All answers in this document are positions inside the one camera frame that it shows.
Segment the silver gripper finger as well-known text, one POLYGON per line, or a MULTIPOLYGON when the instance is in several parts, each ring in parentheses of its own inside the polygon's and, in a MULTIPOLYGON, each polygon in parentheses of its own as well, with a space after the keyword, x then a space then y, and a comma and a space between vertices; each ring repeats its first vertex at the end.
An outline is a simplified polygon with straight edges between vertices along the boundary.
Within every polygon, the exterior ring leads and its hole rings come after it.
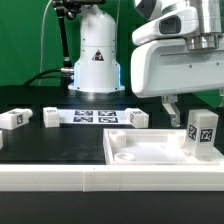
POLYGON ((180 111, 176 106, 178 97, 176 95, 165 95, 161 97, 162 105, 170 116, 171 125, 173 127, 180 126, 180 111))

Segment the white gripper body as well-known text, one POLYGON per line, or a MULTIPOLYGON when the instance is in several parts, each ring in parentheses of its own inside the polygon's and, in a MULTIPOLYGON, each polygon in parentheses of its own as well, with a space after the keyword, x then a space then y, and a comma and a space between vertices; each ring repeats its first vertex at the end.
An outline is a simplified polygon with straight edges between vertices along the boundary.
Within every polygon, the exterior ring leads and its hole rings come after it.
POLYGON ((132 34, 131 87, 140 98, 224 87, 224 36, 199 32, 196 9, 173 10, 132 34))

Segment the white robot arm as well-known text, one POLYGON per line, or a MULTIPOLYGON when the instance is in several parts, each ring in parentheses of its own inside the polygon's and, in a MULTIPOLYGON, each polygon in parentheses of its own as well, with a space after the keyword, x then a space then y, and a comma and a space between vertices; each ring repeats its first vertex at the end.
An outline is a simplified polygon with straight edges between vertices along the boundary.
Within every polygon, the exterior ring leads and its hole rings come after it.
MULTIPOLYGON (((134 7, 147 22, 132 33, 132 91, 139 98, 161 97, 171 124, 179 126, 179 94, 217 89, 224 95, 220 0, 134 0, 134 7)), ((71 91, 93 99, 124 89, 115 37, 115 21, 98 6, 84 5, 71 91)))

